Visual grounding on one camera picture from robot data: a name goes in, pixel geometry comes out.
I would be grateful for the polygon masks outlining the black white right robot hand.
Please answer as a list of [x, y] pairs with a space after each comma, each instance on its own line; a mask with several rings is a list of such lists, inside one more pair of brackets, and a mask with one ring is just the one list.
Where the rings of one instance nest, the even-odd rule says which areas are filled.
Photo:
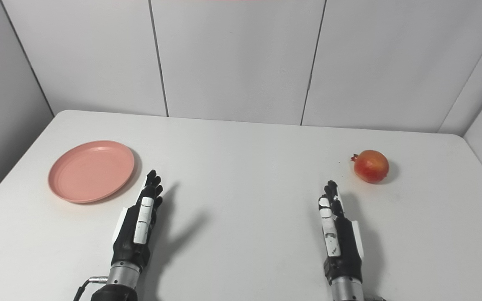
[[318, 209], [327, 253], [323, 264], [327, 281], [351, 278], [362, 283], [363, 246], [358, 222], [346, 217], [335, 181], [327, 181], [318, 200]]

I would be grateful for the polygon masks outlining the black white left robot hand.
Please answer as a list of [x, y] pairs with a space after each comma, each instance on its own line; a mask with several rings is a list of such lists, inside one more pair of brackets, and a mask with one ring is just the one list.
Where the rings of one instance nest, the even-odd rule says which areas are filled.
[[151, 170], [136, 203], [126, 208], [118, 236], [113, 242], [111, 265], [130, 263], [142, 272], [149, 264], [151, 250], [149, 241], [157, 221], [157, 211], [163, 202], [161, 177]]

